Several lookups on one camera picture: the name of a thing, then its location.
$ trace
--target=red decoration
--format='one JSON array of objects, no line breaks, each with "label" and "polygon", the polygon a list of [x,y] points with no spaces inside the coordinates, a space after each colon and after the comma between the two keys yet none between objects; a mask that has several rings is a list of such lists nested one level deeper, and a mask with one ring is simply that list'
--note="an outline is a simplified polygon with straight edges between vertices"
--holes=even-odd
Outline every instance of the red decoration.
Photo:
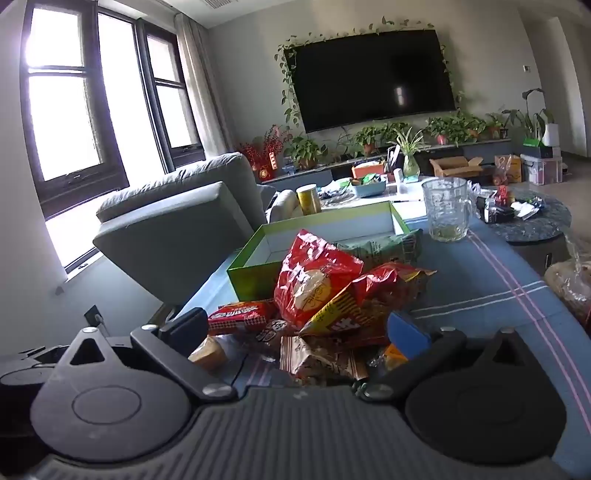
[{"label": "red decoration", "polygon": [[238,151],[248,159],[252,171],[259,179],[271,180],[278,168],[275,158],[283,152],[283,143],[292,137],[289,131],[282,132],[277,125],[273,125],[265,133],[262,142],[254,139],[252,143],[241,143]]}]

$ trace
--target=yellow can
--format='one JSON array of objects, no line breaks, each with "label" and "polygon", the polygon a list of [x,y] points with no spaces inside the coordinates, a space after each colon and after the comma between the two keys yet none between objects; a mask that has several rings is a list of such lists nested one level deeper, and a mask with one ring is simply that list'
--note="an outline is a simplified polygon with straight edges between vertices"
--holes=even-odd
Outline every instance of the yellow can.
[{"label": "yellow can", "polygon": [[316,190],[316,183],[300,187],[296,190],[296,193],[300,199],[300,205],[304,215],[313,215],[322,211],[322,205],[320,205],[320,198]]}]

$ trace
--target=blue tablecloth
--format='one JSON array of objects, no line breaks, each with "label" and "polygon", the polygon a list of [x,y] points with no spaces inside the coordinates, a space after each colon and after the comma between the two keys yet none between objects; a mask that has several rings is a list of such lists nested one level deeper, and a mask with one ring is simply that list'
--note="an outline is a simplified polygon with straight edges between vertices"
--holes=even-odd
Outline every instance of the blue tablecloth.
[{"label": "blue tablecloth", "polygon": [[[406,222],[426,230],[424,218]],[[442,244],[425,232],[423,245],[419,265],[438,273],[412,311],[417,324],[427,330],[451,325],[470,337],[516,327],[566,405],[567,426],[553,459],[575,478],[591,478],[591,340],[539,275],[480,220],[460,242]],[[208,313],[212,301],[235,300],[229,283],[223,286],[224,265],[220,269],[186,309],[199,306],[199,298],[207,297]],[[239,391],[285,380],[277,364],[259,355],[237,354],[219,374]]]}]

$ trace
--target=snack food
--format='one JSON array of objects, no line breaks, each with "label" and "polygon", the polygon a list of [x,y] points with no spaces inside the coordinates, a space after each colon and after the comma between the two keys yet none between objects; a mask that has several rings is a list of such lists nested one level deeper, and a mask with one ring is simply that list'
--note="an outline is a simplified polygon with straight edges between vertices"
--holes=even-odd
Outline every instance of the snack food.
[{"label": "snack food", "polygon": [[265,329],[260,331],[255,340],[268,347],[274,352],[279,352],[281,349],[281,338],[284,336],[294,336],[296,330],[286,320],[273,320],[269,322]]},{"label": "snack food", "polygon": [[297,329],[357,278],[363,262],[301,230],[281,266],[275,304],[281,317]]},{"label": "snack food", "polygon": [[329,335],[371,323],[383,323],[418,296],[435,271],[389,262],[374,268],[331,299],[300,330],[300,335]]},{"label": "snack food", "polygon": [[203,367],[205,370],[213,370],[223,365],[228,360],[226,352],[214,337],[207,337],[191,355],[189,360]]},{"label": "snack food", "polygon": [[361,380],[368,376],[365,363],[354,351],[334,353],[325,348],[313,348],[300,337],[281,339],[279,368],[299,378],[347,377]]},{"label": "snack food", "polygon": [[336,248],[363,261],[363,271],[386,262],[412,263],[421,254],[423,231],[388,235],[362,242],[338,242]]},{"label": "snack food", "polygon": [[276,315],[277,307],[272,300],[230,303],[209,316],[207,334],[260,332]]}]

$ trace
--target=cardboard box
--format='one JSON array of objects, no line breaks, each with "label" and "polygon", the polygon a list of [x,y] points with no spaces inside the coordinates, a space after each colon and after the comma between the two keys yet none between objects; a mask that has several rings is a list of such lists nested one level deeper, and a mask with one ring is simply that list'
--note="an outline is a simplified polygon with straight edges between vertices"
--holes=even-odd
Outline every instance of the cardboard box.
[{"label": "cardboard box", "polygon": [[429,160],[433,166],[436,177],[460,177],[469,179],[483,174],[482,157],[467,160],[466,157],[447,157]]},{"label": "cardboard box", "polygon": [[507,172],[507,180],[509,183],[521,183],[521,158],[519,158],[517,155],[496,155],[495,165],[499,166],[501,159],[507,158],[509,156],[511,156],[511,166]]},{"label": "cardboard box", "polygon": [[357,165],[356,167],[351,168],[351,172],[353,174],[354,179],[362,179],[369,173],[377,173],[378,175],[384,175],[384,164],[381,163],[379,165],[367,165],[367,163],[362,163],[361,165]]},{"label": "cardboard box", "polygon": [[410,231],[391,202],[262,225],[228,267],[228,277],[240,301],[273,297],[283,259],[303,228],[330,243],[371,240]]}]

